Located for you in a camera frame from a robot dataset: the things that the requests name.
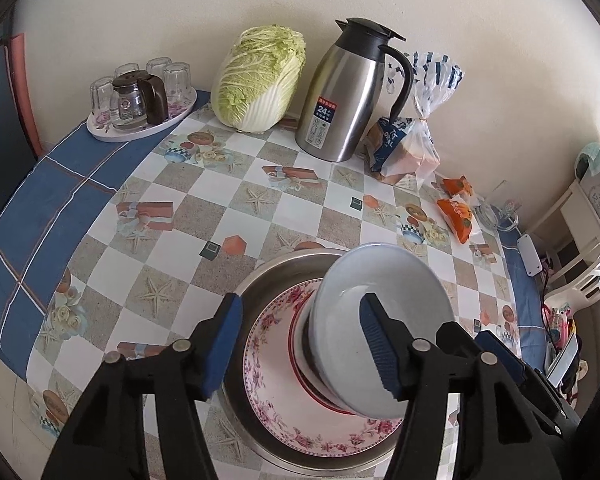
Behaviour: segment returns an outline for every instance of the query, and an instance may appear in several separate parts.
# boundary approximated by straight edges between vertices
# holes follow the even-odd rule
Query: thermos label
[[[309,125],[309,132],[306,134],[306,142],[318,149],[322,147],[337,107],[336,103],[332,103],[324,97],[318,97],[314,116],[311,118],[311,124]]]

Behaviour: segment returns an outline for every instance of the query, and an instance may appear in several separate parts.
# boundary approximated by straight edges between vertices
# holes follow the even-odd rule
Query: floor
[[[0,361],[0,451],[22,480],[38,480],[55,439],[30,408],[30,387]]]

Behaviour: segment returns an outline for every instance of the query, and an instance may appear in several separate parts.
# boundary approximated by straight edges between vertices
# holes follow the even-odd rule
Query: metal bowl
[[[297,451],[269,433],[253,412],[244,390],[242,357],[251,327],[264,308],[281,292],[307,280],[322,278],[344,251],[307,249],[280,256],[254,270],[237,288],[242,297],[242,327],[224,376],[219,400],[227,418],[263,459],[304,476],[346,476],[376,466],[394,451],[401,428],[377,445],[343,457],[313,456]]]

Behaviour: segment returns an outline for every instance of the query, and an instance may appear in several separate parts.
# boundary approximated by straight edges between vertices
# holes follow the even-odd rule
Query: black thermos handle
[[[146,108],[148,124],[162,124],[169,116],[167,94],[164,83],[157,75],[150,75],[138,80],[138,89]]]
[[[400,66],[404,71],[404,83],[402,83],[400,93],[395,99],[395,103],[391,107],[391,113],[389,114],[389,121],[393,123],[398,118],[398,115],[404,108],[404,105],[407,103],[407,99],[411,93],[411,87],[413,86],[413,66],[411,66],[409,59],[403,53],[395,50],[393,47],[382,44],[379,45],[378,48],[400,63]]]

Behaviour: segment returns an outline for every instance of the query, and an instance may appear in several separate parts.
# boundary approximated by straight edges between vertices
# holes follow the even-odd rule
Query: black cable
[[[558,347],[555,345],[554,338],[551,336],[551,331],[547,326],[548,320],[544,318],[544,295],[546,294],[546,286],[549,284],[549,271],[546,269],[542,269],[542,272],[544,272],[544,275],[546,277],[544,280],[544,285],[542,286],[542,294],[540,296],[540,309],[542,310],[542,326],[544,326],[544,330],[549,338],[549,341],[554,347],[555,354],[558,355]]]

